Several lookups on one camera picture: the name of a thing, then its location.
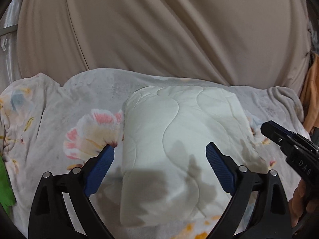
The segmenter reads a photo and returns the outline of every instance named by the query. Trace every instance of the green fabric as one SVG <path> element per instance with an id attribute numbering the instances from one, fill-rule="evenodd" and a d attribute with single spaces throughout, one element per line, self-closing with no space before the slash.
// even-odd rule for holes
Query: green fabric
<path id="1" fill-rule="evenodd" d="M 0 157 L 0 203 L 9 215 L 9 207 L 15 203 L 13 190 L 10 187 L 9 177 L 4 162 Z"/>

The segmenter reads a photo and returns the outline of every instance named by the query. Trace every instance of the floral blanket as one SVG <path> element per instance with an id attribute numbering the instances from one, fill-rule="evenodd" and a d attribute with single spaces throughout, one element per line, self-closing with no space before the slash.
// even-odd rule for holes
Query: floral blanket
<path id="1" fill-rule="evenodd" d="M 118 69 L 96 69 L 72 77 L 63 87 L 44 74 L 18 80 L 0 96 L 2 159 L 17 203 L 12 219 L 27 235 L 34 193 L 45 171 L 54 175 L 81 167 L 106 145 L 115 147 L 115 158 L 98 192 L 90 200 L 108 229 L 118 239 L 202 239 L 219 216 L 192 223 L 175 222 L 157 227 L 122 227 L 119 205 L 122 188 L 122 146 L 127 98 L 150 85 L 196 85 L 221 87 L 235 93 L 246 111 L 256 151 L 275 168 L 287 197 L 292 196 L 299 177 L 285 163 L 277 145 L 260 132 L 263 122 L 274 120 L 285 128 L 307 136 L 301 125 L 302 105 L 294 91 L 274 87 L 225 87 L 202 80 L 154 77 Z M 65 196 L 71 220 L 77 220 L 70 199 Z"/>

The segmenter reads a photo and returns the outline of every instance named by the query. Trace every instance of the beige fabric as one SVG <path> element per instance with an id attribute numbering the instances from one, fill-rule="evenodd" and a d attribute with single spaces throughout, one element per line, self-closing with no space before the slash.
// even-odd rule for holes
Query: beige fabric
<path id="1" fill-rule="evenodd" d="M 94 68 L 297 93 L 307 72 L 305 0 L 23 0 L 23 77 L 63 84 Z"/>

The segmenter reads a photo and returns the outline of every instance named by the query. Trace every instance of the blue gripper pad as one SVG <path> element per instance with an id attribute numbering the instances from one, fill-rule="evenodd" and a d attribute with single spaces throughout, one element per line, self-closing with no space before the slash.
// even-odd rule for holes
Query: blue gripper pad
<path id="1" fill-rule="evenodd" d="M 209 164 L 215 172 L 224 191 L 233 196 L 236 191 L 235 176 L 227 167 L 223 157 L 224 155 L 219 151 L 214 143 L 209 143 L 206 146 L 206 158 Z"/>
<path id="2" fill-rule="evenodd" d="M 100 154 L 103 154 L 102 157 L 95 163 L 91 169 L 91 172 L 87 176 L 86 185 L 84 188 L 84 194 L 87 197 L 96 193 L 101 185 L 108 169 L 114 160 L 114 148 L 108 146 L 104 148 Z"/>

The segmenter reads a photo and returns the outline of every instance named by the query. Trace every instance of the pink flower print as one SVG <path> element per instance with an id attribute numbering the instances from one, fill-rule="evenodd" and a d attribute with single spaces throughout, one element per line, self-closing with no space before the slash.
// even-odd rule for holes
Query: pink flower print
<path id="1" fill-rule="evenodd" d="M 116 147 L 123 137 L 123 121 L 121 110 L 116 114 L 107 110 L 91 110 L 66 134 L 63 143 L 66 156 L 86 162 L 97 156 L 106 144 Z"/>

